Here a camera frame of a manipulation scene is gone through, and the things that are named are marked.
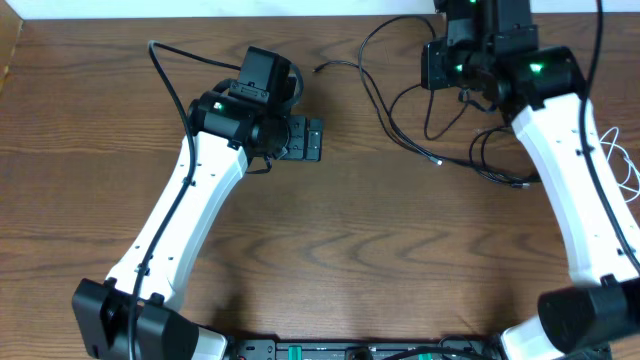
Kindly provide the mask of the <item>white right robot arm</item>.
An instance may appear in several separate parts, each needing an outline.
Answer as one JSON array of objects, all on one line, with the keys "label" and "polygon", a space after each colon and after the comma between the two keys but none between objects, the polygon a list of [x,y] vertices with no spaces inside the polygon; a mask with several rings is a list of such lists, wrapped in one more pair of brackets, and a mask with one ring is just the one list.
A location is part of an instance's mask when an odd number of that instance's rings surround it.
[{"label": "white right robot arm", "polygon": [[599,141],[592,78],[565,46],[542,48],[526,1],[436,3],[446,33],[424,47],[423,87],[480,91],[531,157],[566,250],[571,285],[505,330],[506,359],[564,359],[639,331],[639,227]]}]

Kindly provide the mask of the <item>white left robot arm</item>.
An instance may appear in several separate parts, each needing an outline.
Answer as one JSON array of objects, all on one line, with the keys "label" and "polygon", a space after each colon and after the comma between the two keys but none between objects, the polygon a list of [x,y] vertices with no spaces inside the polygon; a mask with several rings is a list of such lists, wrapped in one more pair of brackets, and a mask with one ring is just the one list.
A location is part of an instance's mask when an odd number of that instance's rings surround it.
[{"label": "white left robot arm", "polygon": [[198,254],[229,194],[262,158],[317,162],[324,123],[294,115],[301,80],[281,93],[231,79],[190,106],[169,182],[106,279],[84,279],[72,309],[94,359],[222,359],[227,336],[181,315]]}]

